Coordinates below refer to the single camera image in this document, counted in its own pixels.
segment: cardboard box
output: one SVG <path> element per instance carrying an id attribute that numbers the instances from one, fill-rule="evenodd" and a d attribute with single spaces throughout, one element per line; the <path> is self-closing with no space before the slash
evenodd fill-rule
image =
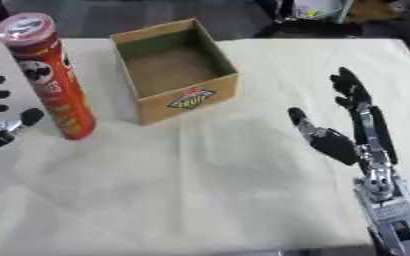
<path id="1" fill-rule="evenodd" d="M 237 71 L 195 19 L 116 34 L 112 40 L 142 124 L 235 94 Z"/>

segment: gray floor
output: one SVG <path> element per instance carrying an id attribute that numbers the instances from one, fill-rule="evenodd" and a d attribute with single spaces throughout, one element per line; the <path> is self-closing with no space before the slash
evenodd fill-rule
<path id="1" fill-rule="evenodd" d="M 98 38 L 196 17 L 216 40 L 251 37 L 269 23 L 248 0 L 9 0 L 12 13 L 44 12 L 63 37 Z"/>

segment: can lid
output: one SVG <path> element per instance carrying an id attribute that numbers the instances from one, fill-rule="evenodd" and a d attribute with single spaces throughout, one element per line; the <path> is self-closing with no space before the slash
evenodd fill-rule
<path id="1" fill-rule="evenodd" d="M 53 19 L 43 13 L 21 13 L 0 23 L 0 40 L 8 46 L 40 43 L 56 31 Z"/>

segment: pringles can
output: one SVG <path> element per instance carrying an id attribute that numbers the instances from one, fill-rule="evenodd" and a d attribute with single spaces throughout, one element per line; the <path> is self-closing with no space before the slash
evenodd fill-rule
<path id="1" fill-rule="evenodd" d="M 51 17 L 22 13 L 0 23 L 6 44 L 64 137 L 81 139 L 95 128 L 95 118 L 70 65 Z"/>

